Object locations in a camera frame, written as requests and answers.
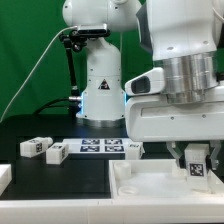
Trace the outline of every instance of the green backdrop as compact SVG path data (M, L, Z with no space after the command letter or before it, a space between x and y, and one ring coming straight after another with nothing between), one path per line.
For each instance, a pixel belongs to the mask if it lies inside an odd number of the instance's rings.
M50 40L66 27L61 13L63 3L64 0L0 1L0 115ZM120 46L118 33L112 34L107 40L117 47ZM218 56L219 70L224 70L221 51ZM75 54L74 63L78 84L83 90L86 85L85 52ZM151 56L139 46L138 32L124 33L122 85L151 67ZM43 104L69 94L70 81L65 50L57 40L13 103L7 117L30 114ZM48 112L66 111L50 109Z

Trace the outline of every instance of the white box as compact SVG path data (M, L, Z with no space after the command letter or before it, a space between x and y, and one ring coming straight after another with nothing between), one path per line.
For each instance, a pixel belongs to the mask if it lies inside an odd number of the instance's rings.
M116 178L115 164L121 163L120 160L110 161L109 178L112 198L127 198L124 194L119 194L123 187L126 188L128 198L134 199L151 199L164 198L164 200L179 198L187 201L189 198L192 202L195 200L204 200L208 198L223 198L224 184L217 176L209 171L208 184L210 192L201 192L193 190L186 178L185 172L182 175L173 175L177 169L176 160L173 159L153 159L153 160L125 160L131 167L131 177L129 179Z
M12 180L11 165L0 165L0 196Z
M133 142L130 140L125 151L125 159L139 160L141 159L144 152L145 150L143 148L143 142Z
M51 138L41 137L22 142L20 143L20 155L28 158L34 157L44 153L52 143Z
M68 156L68 144L55 143L46 152L47 164L61 164Z

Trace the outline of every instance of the black table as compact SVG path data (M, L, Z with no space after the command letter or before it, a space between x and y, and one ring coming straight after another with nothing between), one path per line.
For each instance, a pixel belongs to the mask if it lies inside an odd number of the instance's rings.
M20 115L0 125L0 163L12 164L13 180L0 200L110 198L108 160L124 154L70 154L60 165L47 165L46 154L23 158L19 144L35 137L126 138L125 126L94 128L67 115ZM172 158L165 143L145 143L144 158Z

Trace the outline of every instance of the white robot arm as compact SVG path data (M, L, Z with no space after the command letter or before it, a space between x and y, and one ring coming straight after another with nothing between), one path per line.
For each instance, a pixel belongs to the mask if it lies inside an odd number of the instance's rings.
M137 28L138 0L66 0L63 17L82 34L124 32ZM121 89L121 54L104 38L89 38L87 87L82 94L78 121L98 127L119 126L124 121L125 92Z
M224 139L224 86L216 77L222 23L213 8L223 15L224 1L147 0L143 7L140 41L153 53L154 68L125 85L134 96L125 108L128 135L133 141L167 142L177 160L175 141L210 141L210 168L216 169ZM185 162L200 158L206 170L208 155L194 144Z

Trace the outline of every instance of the white cube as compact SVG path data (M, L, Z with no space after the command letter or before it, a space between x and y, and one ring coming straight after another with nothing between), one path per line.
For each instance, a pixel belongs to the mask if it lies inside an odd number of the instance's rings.
M143 142L130 141L125 151L125 159L139 160L144 152Z
M20 143L20 155L28 158L32 158L36 155L46 152L48 146L52 145L53 140L51 138L37 137Z
M184 152L188 186L194 190L208 191L206 156L209 155L209 145L189 144Z
M60 165L68 156L68 144L55 143L46 152L47 164Z
M0 165L0 196L12 180L11 165Z

